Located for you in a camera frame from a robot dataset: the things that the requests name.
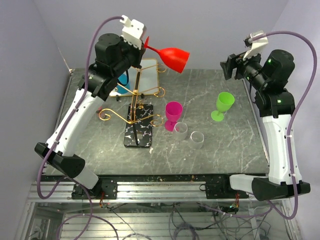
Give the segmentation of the blue plastic wine glass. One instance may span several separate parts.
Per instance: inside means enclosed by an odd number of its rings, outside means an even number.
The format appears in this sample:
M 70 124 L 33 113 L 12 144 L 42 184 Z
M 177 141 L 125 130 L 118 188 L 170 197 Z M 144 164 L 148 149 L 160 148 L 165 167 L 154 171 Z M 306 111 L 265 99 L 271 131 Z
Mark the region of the blue plastic wine glass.
M 130 86 L 130 79 L 126 73 L 123 73 L 117 80 L 118 85 L 116 86 L 116 92 L 120 96 L 124 96 L 129 94 Z

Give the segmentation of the green plastic wine glass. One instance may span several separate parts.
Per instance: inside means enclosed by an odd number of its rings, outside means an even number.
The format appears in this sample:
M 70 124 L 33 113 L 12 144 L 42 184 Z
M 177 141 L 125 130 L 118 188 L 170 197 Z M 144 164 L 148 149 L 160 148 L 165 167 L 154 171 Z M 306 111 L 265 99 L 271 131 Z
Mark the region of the green plastic wine glass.
M 224 119 L 224 113 L 227 112 L 235 103 L 235 97 L 229 92 L 221 92 L 216 101 L 216 110 L 211 112 L 211 118 L 216 122 Z

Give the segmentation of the red plastic wine glass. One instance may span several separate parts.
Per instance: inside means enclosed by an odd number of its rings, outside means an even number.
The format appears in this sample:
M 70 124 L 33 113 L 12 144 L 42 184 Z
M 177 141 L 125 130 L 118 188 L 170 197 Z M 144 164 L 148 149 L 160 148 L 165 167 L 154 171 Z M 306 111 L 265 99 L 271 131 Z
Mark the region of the red plastic wine glass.
M 144 47 L 156 52 L 168 68 L 181 74 L 187 65 L 190 53 L 176 47 L 156 49 L 149 45 L 149 40 L 150 37 L 148 36 L 145 40 Z

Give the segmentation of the pink plastic wine glass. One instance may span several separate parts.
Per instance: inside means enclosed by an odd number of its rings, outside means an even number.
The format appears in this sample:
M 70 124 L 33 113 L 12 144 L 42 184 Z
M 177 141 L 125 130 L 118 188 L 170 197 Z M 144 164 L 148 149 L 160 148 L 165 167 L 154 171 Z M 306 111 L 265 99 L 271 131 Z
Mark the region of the pink plastic wine glass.
M 181 115 L 183 113 L 183 106 L 181 103 L 177 101 L 171 101 L 168 102 L 165 106 L 165 116 L 166 116 L 166 122 L 164 124 L 164 127 L 167 131 L 172 132 L 174 129 L 174 126 L 180 119 Z

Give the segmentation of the gold wine glass rack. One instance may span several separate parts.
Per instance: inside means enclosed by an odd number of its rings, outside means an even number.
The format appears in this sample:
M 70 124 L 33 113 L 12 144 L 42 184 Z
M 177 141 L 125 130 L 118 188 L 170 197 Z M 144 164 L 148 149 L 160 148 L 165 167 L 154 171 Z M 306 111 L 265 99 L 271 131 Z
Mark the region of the gold wine glass rack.
M 127 116 L 123 117 L 110 108 L 102 107 L 98 109 L 97 113 L 102 121 L 108 121 L 114 115 L 126 123 L 123 140 L 123 145 L 126 148 L 150 148 L 152 145 L 153 128 L 160 127 L 164 123 L 164 119 L 161 115 L 154 113 L 152 103 L 145 103 L 144 100 L 146 96 L 162 98 L 165 96 L 166 91 L 160 86 L 158 80 L 159 86 L 156 93 L 152 95 L 144 95 L 142 92 L 139 93 L 139 81 L 143 69 L 142 66 L 141 68 L 135 69 L 137 70 L 137 75 L 133 92 L 129 90 L 132 96 L 130 96 L 131 102 L 128 106 Z M 163 64 L 158 63 L 158 78 L 159 73 L 164 73 L 166 70 L 167 68 Z M 116 101 L 120 101 L 121 97 L 124 96 L 115 96 Z

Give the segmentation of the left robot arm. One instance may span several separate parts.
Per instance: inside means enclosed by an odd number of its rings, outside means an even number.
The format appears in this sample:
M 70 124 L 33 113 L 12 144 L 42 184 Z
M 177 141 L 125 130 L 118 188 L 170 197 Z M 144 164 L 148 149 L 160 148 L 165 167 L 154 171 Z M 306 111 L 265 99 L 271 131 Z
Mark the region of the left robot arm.
M 119 77 L 129 68 L 141 67 L 145 53 L 143 36 L 132 33 L 94 35 L 89 45 L 95 51 L 95 62 L 86 60 L 84 78 L 79 83 L 73 103 L 63 120 L 46 142 L 38 142 L 35 152 L 43 159 L 37 176 L 37 194 L 41 199 L 49 195 L 41 192 L 41 177 L 45 164 L 63 173 L 64 177 L 84 187 L 85 194 L 96 199 L 102 193 L 102 181 L 75 154 L 77 140 L 93 114 L 117 86 Z

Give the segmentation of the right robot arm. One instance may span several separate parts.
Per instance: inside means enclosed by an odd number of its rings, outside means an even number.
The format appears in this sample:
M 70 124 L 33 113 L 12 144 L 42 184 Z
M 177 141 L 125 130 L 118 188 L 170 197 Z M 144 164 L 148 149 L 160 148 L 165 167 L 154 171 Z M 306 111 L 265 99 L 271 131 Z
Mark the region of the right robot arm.
M 291 53 L 275 49 L 264 65 L 261 54 L 245 59 L 245 54 L 231 54 L 220 62 L 224 78 L 245 79 L 256 90 L 256 104 L 265 127 L 268 145 L 269 172 L 267 176 L 252 174 L 223 174 L 220 183 L 206 183 L 202 191 L 208 199 L 231 198 L 237 192 L 252 194 L 259 201 L 308 194 L 311 186 L 302 180 L 296 160 L 293 130 L 289 122 L 296 110 L 294 96 L 285 88 L 295 69 Z

